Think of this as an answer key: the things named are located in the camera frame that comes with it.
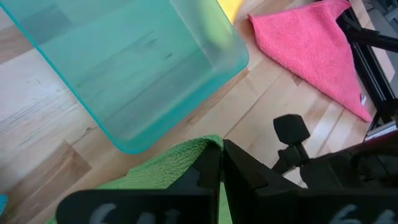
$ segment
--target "teal plastic bin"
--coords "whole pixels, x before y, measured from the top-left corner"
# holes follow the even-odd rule
[[[248,62],[215,0],[1,6],[114,145],[130,154],[150,148]]]

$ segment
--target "green microfiber cloth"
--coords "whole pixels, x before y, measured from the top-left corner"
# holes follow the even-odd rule
[[[217,135],[204,136],[178,144],[141,166],[132,168],[125,177],[108,182],[99,189],[166,189],[176,181],[198,158],[210,143],[223,148],[223,139]],[[47,224],[57,223],[55,217]],[[218,223],[232,223],[224,184],[220,186]]]

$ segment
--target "wood grain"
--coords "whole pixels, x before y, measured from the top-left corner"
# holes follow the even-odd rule
[[[118,1],[121,6],[126,2]],[[76,2],[74,7],[87,2]],[[277,150],[285,147],[275,134],[272,120],[286,113],[303,116],[312,134],[305,141],[312,157],[361,142],[368,123],[272,61],[256,45],[248,13],[269,14],[310,2],[244,1],[234,26],[250,55],[247,68],[138,155],[126,155],[112,145],[58,75],[0,10],[0,194],[10,198],[1,221],[44,223],[68,194],[120,178],[174,144],[206,134],[231,139],[272,166]],[[362,2],[352,3],[362,25],[371,27]],[[69,21],[87,22],[97,16],[77,14],[73,7],[59,7],[46,6],[45,14],[58,14],[57,18],[65,21],[64,26],[56,33],[38,34],[42,35],[42,42],[61,35]],[[35,22],[35,15],[32,16],[30,22]],[[379,50],[376,55],[391,78],[395,71],[385,52]],[[111,58],[107,62],[118,66],[118,61]],[[366,106],[375,113],[370,100]],[[286,178],[305,185],[297,170]]]

